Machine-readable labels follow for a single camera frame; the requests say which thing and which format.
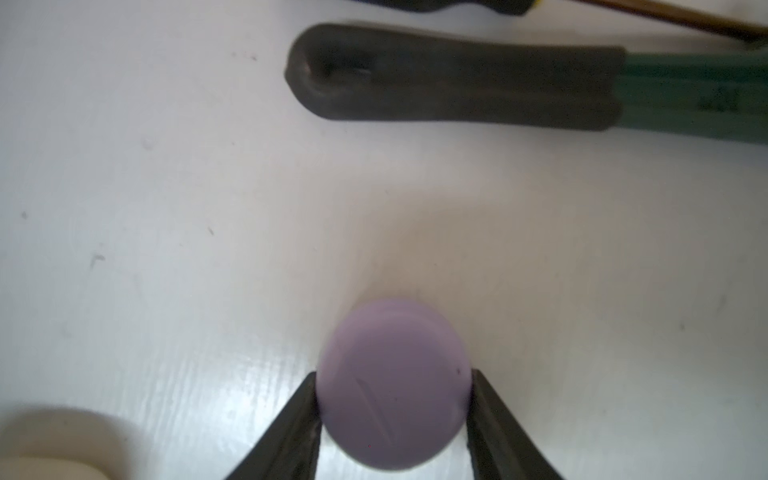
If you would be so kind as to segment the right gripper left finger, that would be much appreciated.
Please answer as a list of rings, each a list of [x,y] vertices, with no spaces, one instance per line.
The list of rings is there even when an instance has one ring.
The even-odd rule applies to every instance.
[[[313,480],[322,422],[310,372],[227,480]]]

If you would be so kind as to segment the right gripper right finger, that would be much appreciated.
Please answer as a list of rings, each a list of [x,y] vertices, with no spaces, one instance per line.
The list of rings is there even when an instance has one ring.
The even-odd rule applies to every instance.
[[[476,479],[562,480],[478,369],[472,371],[466,426]]]

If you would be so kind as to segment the purple round earbud case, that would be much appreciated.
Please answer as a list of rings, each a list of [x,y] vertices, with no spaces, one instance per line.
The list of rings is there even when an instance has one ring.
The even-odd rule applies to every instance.
[[[316,370],[330,437],[355,461],[407,470],[439,454],[464,425],[469,357],[451,324],[409,299],[353,309],[331,335]]]

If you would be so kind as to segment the white earbud charging case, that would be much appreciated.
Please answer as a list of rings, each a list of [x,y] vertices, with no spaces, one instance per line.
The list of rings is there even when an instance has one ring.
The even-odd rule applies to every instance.
[[[104,414],[23,409],[1,421],[3,479],[133,479],[130,430]]]

